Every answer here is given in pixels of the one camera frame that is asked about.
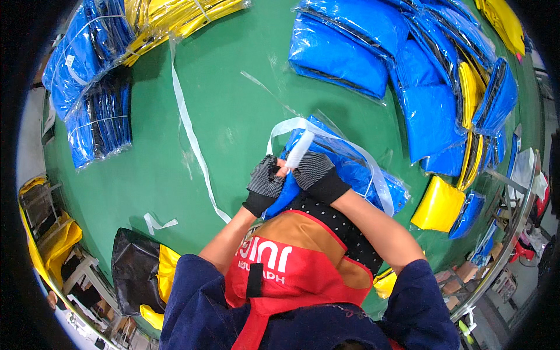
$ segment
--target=forearm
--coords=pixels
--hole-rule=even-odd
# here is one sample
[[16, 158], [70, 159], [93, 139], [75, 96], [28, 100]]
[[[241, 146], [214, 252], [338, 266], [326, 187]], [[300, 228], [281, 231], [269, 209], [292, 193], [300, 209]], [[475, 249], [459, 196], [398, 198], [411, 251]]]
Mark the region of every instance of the forearm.
[[408, 230], [353, 190], [344, 193], [331, 206], [358, 227], [396, 274], [409, 263], [425, 259], [422, 249]]
[[241, 207], [231, 221], [198, 254], [212, 263], [218, 271], [226, 274], [234, 258], [235, 251], [243, 237], [255, 222], [256, 217]]

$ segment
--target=jacket sleeve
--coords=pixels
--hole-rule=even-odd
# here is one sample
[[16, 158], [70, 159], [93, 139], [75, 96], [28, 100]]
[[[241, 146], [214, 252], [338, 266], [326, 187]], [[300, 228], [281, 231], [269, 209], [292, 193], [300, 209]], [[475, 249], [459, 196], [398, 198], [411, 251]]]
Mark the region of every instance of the jacket sleeve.
[[231, 309], [224, 292], [224, 276], [214, 265], [196, 255], [183, 255], [165, 309], [160, 348], [231, 348], [249, 307]]
[[401, 271], [377, 324], [406, 349], [459, 348], [459, 333], [425, 260], [413, 261]]

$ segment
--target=white plastic strap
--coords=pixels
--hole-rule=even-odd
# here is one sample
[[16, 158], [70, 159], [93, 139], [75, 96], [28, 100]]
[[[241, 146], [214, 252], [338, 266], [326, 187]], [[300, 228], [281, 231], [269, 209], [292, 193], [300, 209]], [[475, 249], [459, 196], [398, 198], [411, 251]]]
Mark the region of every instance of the white plastic strap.
[[102, 122], [103, 120], [116, 119], [116, 118], [126, 118], [126, 117], [128, 117], [128, 116], [127, 116], [127, 115], [118, 115], [118, 116], [112, 116], [112, 117], [109, 117], [109, 118], [103, 118], [103, 119], [99, 119], [99, 120], [94, 120], [94, 121], [92, 121], [91, 123], [87, 123], [87, 124], [84, 124], [84, 125], [80, 125], [79, 127], [73, 128], [72, 131], [70, 131], [70, 134], [68, 134], [68, 135], [70, 136], [70, 135], [72, 135], [72, 134], [74, 133], [74, 131], [76, 131], [76, 130], [78, 130], [78, 129], [80, 129], [80, 128], [84, 128], [84, 127], [86, 127], [86, 126], [88, 126], [88, 125]]
[[150, 213], [146, 213], [144, 214], [144, 220], [146, 220], [146, 225], [148, 225], [148, 231], [150, 232], [150, 235], [154, 235], [153, 234], [153, 230], [154, 228], [156, 230], [161, 230], [162, 228], [166, 228], [169, 226], [175, 226], [178, 224], [177, 219], [173, 219], [170, 222], [166, 223], [165, 225], [161, 226], [156, 219], [153, 218], [153, 216], [150, 215]]
[[212, 191], [212, 186], [210, 184], [210, 176], [208, 175], [208, 166], [206, 165], [206, 161], [204, 160], [202, 152], [200, 151], [197, 136], [194, 134], [193, 123], [190, 121], [189, 111], [186, 109], [183, 89], [181, 88], [181, 83], [179, 82], [177, 72], [175, 71], [175, 41], [173, 39], [169, 40], [169, 49], [171, 51], [171, 75], [173, 78], [173, 90], [175, 91], [175, 98], [177, 99], [177, 106], [179, 107], [179, 115], [181, 116], [181, 120], [183, 121], [186, 136], [189, 138], [190, 146], [197, 158], [198, 165], [200, 166], [200, 169], [202, 169], [204, 182], [206, 183], [206, 188], [208, 189], [208, 197], [210, 198], [210, 202], [214, 207], [214, 211], [216, 212], [216, 214], [218, 214], [219, 217], [222, 218], [222, 220], [228, 223], [231, 221], [231, 217], [225, 212], [218, 209], [218, 207], [216, 206], [214, 192]]
[[194, 0], [194, 2], [197, 4], [198, 8], [200, 8], [200, 10], [202, 11], [202, 14], [206, 17], [206, 19], [208, 20], [208, 23], [212, 22], [212, 20], [210, 19], [210, 17], [208, 17], [208, 15], [206, 14], [206, 11], [204, 10], [204, 8], [200, 5], [200, 3], [198, 2], [198, 0]]
[[358, 146], [357, 144], [342, 139], [338, 136], [329, 134], [324, 130], [321, 130], [313, 123], [310, 123], [305, 118], [295, 117], [292, 119], [284, 120], [283, 122], [276, 124], [274, 128], [272, 128], [272, 131], [270, 132], [270, 138], [268, 139], [268, 145], [267, 145], [267, 154], [268, 155], [272, 154], [272, 139], [274, 137], [289, 133], [294, 129], [304, 129], [314, 133], [316, 136], [343, 140], [346, 143], [348, 143], [350, 146], [354, 147], [359, 153], [361, 153], [361, 155], [366, 159], [370, 167], [371, 179], [370, 179], [370, 184], [368, 185], [365, 193], [360, 195], [365, 198], [365, 195], [368, 193], [371, 184], [373, 183], [373, 185], [375, 186], [375, 190], [377, 191], [377, 195], [381, 200], [383, 211], [387, 215], [393, 216], [394, 208], [393, 208], [393, 200], [391, 198], [391, 193], [389, 192], [389, 187], [387, 187], [387, 182], [385, 182], [385, 178], [383, 177], [383, 174], [381, 173], [381, 169], [379, 168], [379, 165], [377, 165], [375, 159], [366, 150], [364, 150], [362, 147]]

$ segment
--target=gloved hand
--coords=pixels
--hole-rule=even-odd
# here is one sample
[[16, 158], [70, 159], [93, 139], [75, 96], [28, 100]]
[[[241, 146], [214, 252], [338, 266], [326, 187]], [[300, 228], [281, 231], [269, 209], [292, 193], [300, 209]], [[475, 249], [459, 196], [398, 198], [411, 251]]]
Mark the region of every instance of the gloved hand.
[[251, 181], [247, 185], [249, 196], [243, 206], [255, 217], [270, 207], [280, 195], [288, 168], [282, 168], [285, 160], [267, 155], [251, 171]]
[[302, 190], [325, 204], [333, 203], [351, 188], [340, 179], [334, 164], [324, 153], [305, 152], [293, 177]]

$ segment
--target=person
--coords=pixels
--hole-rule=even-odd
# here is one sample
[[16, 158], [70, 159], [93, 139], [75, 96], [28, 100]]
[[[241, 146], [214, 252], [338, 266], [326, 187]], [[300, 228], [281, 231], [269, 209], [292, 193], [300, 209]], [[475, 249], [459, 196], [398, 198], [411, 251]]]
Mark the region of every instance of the person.
[[[420, 246], [342, 182], [322, 153], [291, 170], [301, 194], [249, 237], [289, 169], [265, 157], [249, 196], [198, 256], [182, 256], [164, 316], [166, 349], [458, 349]], [[397, 274], [383, 319], [360, 308], [382, 261]]]

